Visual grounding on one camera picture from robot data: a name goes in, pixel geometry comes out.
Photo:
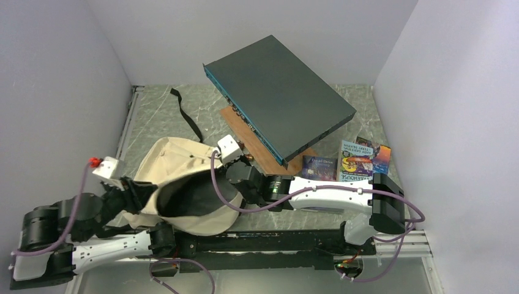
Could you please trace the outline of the cream canvas backpack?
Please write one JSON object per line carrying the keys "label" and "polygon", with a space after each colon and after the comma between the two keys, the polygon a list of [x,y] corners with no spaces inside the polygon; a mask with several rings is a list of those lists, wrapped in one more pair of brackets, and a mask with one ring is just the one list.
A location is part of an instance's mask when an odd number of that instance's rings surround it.
{"label": "cream canvas backpack", "polygon": [[132,228],[152,227],[166,222],[177,230],[196,236],[212,236],[230,229],[239,212],[226,200],[241,207],[243,196],[226,179],[223,165],[215,163],[221,197],[211,178],[211,154],[215,147],[188,138],[162,137],[141,161],[135,181],[157,186],[139,214],[123,211]]}

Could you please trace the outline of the dark purple paperback book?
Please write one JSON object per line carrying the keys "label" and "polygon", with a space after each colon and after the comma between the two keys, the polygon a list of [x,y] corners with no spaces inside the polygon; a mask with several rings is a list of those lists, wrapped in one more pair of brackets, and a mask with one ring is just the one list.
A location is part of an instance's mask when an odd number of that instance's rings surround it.
{"label": "dark purple paperback book", "polygon": [[304,155],[302,177],[316,181],[336,181],[337,159]]}

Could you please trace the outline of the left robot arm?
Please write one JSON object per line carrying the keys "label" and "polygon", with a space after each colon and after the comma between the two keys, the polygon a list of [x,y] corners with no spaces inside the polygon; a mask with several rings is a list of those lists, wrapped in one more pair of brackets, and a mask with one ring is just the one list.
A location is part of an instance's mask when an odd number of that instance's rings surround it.
{"label": "left robot arm", "polygon": [[102,196],[79,196],[39,206],[23,218],[18,249],[13,252],[10,289],[51,287],[70,282],[100,265],[133,257],[168,257],[176,248],[171,225],[144,229],[112,227],[120,212],[141,214],[157,186],[121,178],[121,187],[104,184]]}

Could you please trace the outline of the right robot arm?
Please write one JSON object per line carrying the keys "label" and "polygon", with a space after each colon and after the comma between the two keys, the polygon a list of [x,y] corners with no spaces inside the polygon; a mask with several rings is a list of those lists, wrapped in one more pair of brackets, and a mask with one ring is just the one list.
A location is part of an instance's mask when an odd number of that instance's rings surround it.
{"label": "right robot arm", "polygon": [[354,182],[316,181],[287,175],[264,175],[244,162],[226,169],[226,178],[248,204],[258,211],[314,209],[355,211],[337,238],[344,254],[352,254],[377,233],[400,235],[406,231],[404,192],[387,175]]}

